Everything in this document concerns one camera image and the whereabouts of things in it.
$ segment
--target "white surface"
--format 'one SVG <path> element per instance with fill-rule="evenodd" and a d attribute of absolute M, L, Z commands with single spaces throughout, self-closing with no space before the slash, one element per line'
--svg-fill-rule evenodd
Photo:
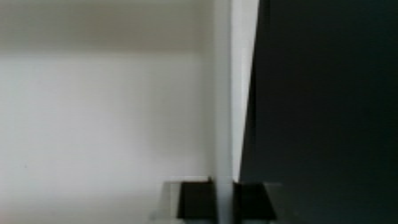
<path fill-rule="evenodd" d="M 233 179 L 239 182 L 260 0 L 233 0 Z"/>
<path fill-rule="evenodd" d="M 0 4 L 2 224 L 144 223 L 214 174 L 212 12 L 160 5 Z"/>

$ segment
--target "dark panel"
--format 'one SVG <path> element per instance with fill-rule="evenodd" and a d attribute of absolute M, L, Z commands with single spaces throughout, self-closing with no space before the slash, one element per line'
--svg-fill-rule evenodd
<path fill-rule="evenodd" d="M 398 2 L 272 1 L 260 35 L 242 181 L 285 183 L 310 224 L 398 223 Z"/>
<path fill-rule="evenodd" d="M 217 220 L 217 199 L 214 182 L 184 182 L 178 218 Z"/>
<path fill-rule="evenodd" d="M 276 220 L 271 198 L 262 183 L 235 184 L 233 209 L 237 224 L 242 223 L 242 220 Z"/>

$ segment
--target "white wall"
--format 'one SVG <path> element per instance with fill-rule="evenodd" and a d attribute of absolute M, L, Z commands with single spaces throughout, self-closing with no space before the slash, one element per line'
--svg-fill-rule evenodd
<path fill-rule="evenodd" d="M 0 223 L 144 223 L 214 173 L 199 5 L 0 3 Z"/>

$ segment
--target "black object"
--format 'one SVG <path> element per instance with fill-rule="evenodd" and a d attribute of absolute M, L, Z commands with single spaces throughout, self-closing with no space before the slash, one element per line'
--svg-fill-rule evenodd
<path fill-rule="evenodd" d="M 184 182 L 178 205 L 178 218 L 212 220 L 217 223 L 215 183 Z"/>
<path fill-rule="evenodd" d="M 240 224 L 244 220 L 276 220 L 278 216 L 262 183 L 235 183 L 233 210 L 235 224 Z"/>

